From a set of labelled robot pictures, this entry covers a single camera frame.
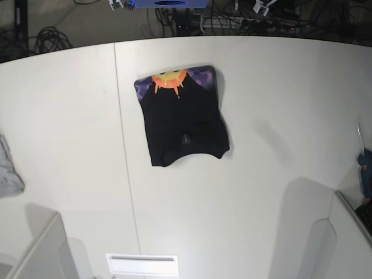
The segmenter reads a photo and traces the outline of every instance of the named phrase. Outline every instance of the blue object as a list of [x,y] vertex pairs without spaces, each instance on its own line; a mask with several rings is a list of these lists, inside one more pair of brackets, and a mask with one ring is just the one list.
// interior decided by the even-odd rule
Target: blue object
[[372,197],[372,152],[364,149],[364,156],[363,154],[358,156],[358,164],[362,167],[360,178],[362,179],[363,194],[367,199],[370,199]]
[[209,0],[135,0],[136,8],[205,8]]

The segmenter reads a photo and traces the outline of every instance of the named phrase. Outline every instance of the white table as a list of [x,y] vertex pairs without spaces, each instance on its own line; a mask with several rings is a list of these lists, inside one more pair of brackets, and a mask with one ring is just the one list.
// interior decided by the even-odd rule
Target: white table
[[[134,81],[205,64],[219,73],[231,150],[152,167]],[[333,190],[358,184],[354,123],[371,146],[370,76],[370,48],[260,37],[122,42],[0,65],[0,131],[27,184],[0,207],[60,211],[105,279],[106,252],[178,255],[181,279],[293,278]]]

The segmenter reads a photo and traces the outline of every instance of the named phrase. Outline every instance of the black t-shirt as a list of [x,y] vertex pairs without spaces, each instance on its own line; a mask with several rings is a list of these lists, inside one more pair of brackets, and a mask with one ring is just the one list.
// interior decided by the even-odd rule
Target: black t-shirt
[[229,150],[214,77],[205,66],[136,81],[153,166],[193,153],[220,159]]

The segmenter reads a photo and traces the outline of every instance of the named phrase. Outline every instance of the gray cloth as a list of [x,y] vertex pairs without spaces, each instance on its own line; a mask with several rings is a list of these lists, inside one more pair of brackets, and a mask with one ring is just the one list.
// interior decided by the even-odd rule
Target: gray cloth
[[8,144],[0,135],[0,198],[18,195],[23,188],[24,184],[14,169]]

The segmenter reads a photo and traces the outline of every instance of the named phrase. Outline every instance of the sun graphic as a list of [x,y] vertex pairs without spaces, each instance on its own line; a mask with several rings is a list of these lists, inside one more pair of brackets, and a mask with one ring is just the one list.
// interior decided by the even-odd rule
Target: sun graphic
[[154,74],[151,77],[152,80],[155,82],[155,94],[157,93],[159,88],[173,88],[174,92],[176,92],[177,97],[180,98],[178,94],[178,86],[184,86],[182,82],[184,81],[186,74],[186,70],[168,71],[167,73]]

